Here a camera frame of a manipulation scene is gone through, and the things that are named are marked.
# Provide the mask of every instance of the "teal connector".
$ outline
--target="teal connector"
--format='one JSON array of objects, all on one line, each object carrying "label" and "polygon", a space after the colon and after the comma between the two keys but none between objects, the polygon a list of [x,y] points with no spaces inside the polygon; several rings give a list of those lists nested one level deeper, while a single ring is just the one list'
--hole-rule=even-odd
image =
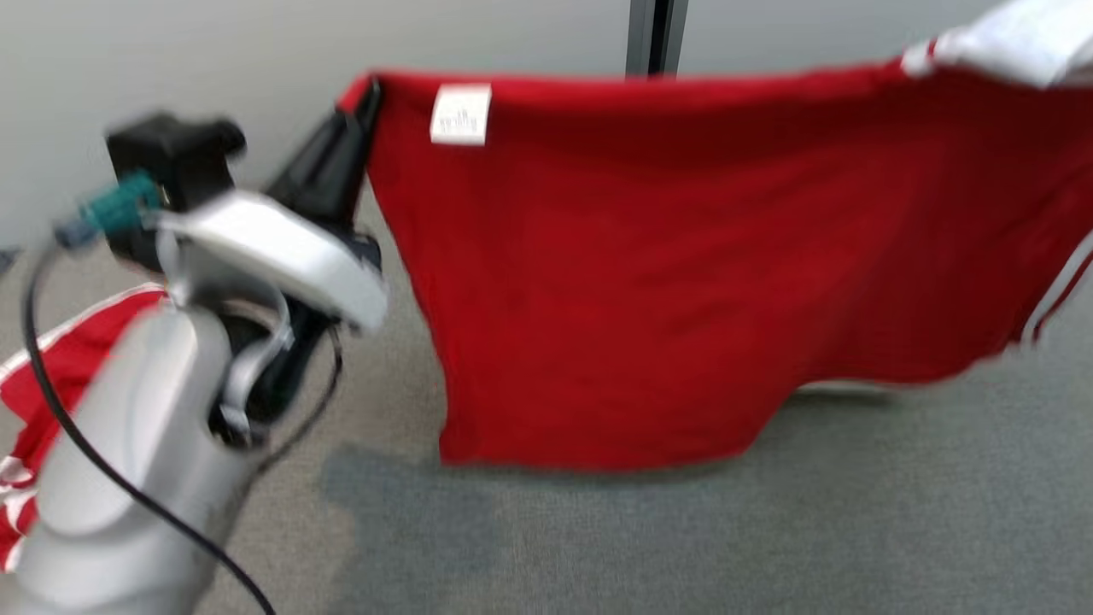
[{"label": "teal connector", "polygon": [[110,234],[140,226],[144,211],[162,206],[160,186],[148,173],[139,170],[127,175],[114,189],[94,198],[80,213],[85,222]]}]

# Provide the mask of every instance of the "clothing tag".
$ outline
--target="clothing tag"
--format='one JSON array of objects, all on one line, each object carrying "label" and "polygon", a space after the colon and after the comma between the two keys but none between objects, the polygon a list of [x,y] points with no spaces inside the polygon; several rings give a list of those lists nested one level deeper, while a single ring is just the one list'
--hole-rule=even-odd
[{"label": "clothing tag", "polygon": [[489,84],[440,85],[428,132],[434,143],[484,145]]}]

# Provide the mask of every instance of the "gray carpet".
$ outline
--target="gray carpet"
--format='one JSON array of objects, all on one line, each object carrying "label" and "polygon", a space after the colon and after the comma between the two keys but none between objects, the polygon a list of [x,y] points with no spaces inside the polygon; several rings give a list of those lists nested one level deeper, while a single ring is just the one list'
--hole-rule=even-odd
[{"label": "gray carpet", "polygon": [[[231,544],[281,613],[1093,612],[1093,293],[1037,353],[889,397],[798,395],[737,460],[454,471],[436,461],[440,371],[381,237],[390,320],[348,341],[329,417]],[[4,355],[24,268],[0,281]],[[66,265],[45,320],[140,280],[105,251]],[[255,608],[219,575],[201,613]]]}]

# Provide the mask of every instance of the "black cable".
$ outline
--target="black cable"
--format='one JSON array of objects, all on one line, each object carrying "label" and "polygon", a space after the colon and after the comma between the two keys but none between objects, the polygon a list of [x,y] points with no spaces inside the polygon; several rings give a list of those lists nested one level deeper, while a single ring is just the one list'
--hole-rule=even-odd
[{"label": "black cable", "polygon": [[254,579],[251,579],[250,576],[247,575],[247,572],[232,559],[230,555],[224,553],[224,549],[216,546],[215,543],[201,535],[201,533],[193,528],[190,528],[185,521],[175,517],[171,511],[164,508],[163,505],[138,489],[124,476],[121,476],[118,471],[114,470],[109,462],[103,459],[98,451],[95,450],[94,446],[92,446],[92,443],[84,438],[83,434],[80,433],[80,428],[77,427],[75,422],[73,422],[72,418],[69,417],[68,413],[64,412],[64,405],[57,395],[57,390],[54,389],[52,383],[49,381],[49,375],[46,372],[46,364],[42,358],[42,350],[38,348],[37,327],[34,322],[35,295],[37,294],[38,283],[45,272],[52,264],[54,259],[57,257],[58,249],[59,247],[56,244],[50,244],[46,251],[39,257],[38,261],[34,264],[26,288],[23,292],[23,344],[26,346],[26,354],[30,356],[31,367],[34,369],[34,378],[38,381],[38,387],[42,388],[42,394],[46,399],[46,404],[49,406],[49,411],[57,419],[57,423],[60,424],[64,434],[72,440],[72,443],[75,445],[77,449],[79,449],[85,458],[87,458],[87,461],[90,461],[92,465],[98,469],[99,472],[105,474],[107,478],[109,478],[122,492],[129,494],[133,500],[146,508],[152,515],[158,517],[175,530],[178,530],[184,536],[192,541],[196,545],[201,547],[202,551],[212,556],[213,559],[222,564],[224,568],[227,568],[227,570],[236,579],[238,579],[239,583],[243,584],[247,592],[254,596],[255,602],[258,603],[266,615],[275,615],[273,605],[270,604],[269,599],[266,598],[262,590],[257,583],[255,583]]},{"label": "black cable", "polygon": [[328,329],[327,333],[330,335],[330,345],[334,354],[334,366],[330,370],[330,380],[327,381],[327,389],[322,392],[322,398],[319,399],[319,403],[316,404],[310,416],[308,416],[304,423],[296,428],[296,431],[284,441],[284,445],[281,445],[280,449],[266,458],[261,465],[258,466],[259,475],[266,474],[272,470],[273,466],[284,461],[284,458],[289,457],[289,453],[292,452],[296,445],[299,445],[301,441],[307,438],[307,435],[312,433],[312,429],[315,428],[315,426],[319,423],[319,419],[322,418],[322,415],[330,406],[330,401],[333,400],[334,392],[338,391],[338,382],[341,380],[342,372],[341,339],[338,336],[338,330],[334,327]]}]

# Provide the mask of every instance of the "red garment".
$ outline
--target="red garment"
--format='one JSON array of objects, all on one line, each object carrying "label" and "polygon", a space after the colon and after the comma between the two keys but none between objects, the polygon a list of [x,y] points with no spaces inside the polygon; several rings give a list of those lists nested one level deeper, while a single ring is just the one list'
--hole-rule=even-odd
[{"label": "red garment", "polygon": [[[133,319],[163,296],[156,284],[137,286],[92,306],[39,339],[46,347],[46,370],[64,410],[75,410],[114,343]],[[60,426],[46,405],[25,353],[0,366],[0,400],[26,424],[11,456],[0,461],[0,570],[10,572],[17,563],[23,536],[37,520],[37,475]]]},{"label": "red garment", "polygon": [[[897,62],[380,79],[368,173],[444,366],[450,463],[742,453],[799,386],[936,381],[1035,332],[1093,229],[1088,91]],[[431,142],[458,82],[492,84],[484,146]]]}]

